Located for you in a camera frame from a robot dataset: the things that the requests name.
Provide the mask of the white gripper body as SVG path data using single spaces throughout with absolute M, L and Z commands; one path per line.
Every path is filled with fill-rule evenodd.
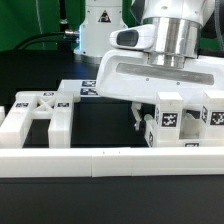
M 99 66 L 96 91 L 103 97 L 146 104 L 155 104 L 159 92 L 177 92 L 186 109 L 199 110 L 206 93 L 224 97 L 224 58 L 187 58 L 178 69 L 150 65 L 143 52 L 111 50 Z

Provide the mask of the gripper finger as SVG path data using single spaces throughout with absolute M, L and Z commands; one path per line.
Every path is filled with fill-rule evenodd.
M 140 110 L 141 110 L 141 107 L 142 107 L 142 104 L 141 103 L 138 103 L 138 102 L 133 102 L 132 105 L 131 105 L 131 111 L 132 111 L 132 114 L 135 118 L 135 129 L 136 130 L 139 130 L 140 129 L 140 123 L 142 121 L 142 117 L 140 115 Z

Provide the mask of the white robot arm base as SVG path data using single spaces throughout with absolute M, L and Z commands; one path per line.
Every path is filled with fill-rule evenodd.
M 122 18 L 123 0 L 85 0 L 85 19 L 79 26 L 79 45 L 75 59 L 99 64 L 111 49 L 109 37 L 113 31 L 126 29 Z

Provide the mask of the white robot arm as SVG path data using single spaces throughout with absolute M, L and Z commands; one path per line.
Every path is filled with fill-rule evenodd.
M 206 90 L 224 90 L 224 0 L 133 0 L 132 28 L 110 34 L 96 90 L 103 97 L 153 104 L 177 92 L 197 110 Z

